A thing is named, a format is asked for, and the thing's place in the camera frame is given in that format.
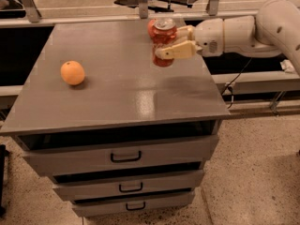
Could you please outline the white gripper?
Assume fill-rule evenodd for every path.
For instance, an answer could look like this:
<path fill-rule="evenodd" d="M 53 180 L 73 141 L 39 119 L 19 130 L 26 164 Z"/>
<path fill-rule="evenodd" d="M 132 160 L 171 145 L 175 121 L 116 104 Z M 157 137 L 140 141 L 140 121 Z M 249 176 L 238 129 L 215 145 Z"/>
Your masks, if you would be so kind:
<path fill-rule="evenodd" d="M 163 60 L 185 59 L 198 51 L 203 57 L 221 56 L 224 49 L 223 20 L 205 20 L 195 29 L 192 25 L 178 27 L 176 38 L 186 41 L 156 48 L 155 56 Z"/>

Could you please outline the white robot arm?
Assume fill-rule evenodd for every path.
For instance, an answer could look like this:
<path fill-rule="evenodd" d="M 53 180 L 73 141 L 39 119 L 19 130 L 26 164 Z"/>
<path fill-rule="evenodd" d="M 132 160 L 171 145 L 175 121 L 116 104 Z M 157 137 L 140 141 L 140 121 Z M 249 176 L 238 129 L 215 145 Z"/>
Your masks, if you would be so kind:
<path fill-rule="evenodd" d="M 185 59 L 199 53 L 216 57 L 238 53 L 245 57 L 284 54 L 300 73 L 300 10 L 288 0 L 270 0 L 254 16 L 215 18 L 196 26 L 182 26 L 160 42 L 154 56 L 160 60 Z"/>

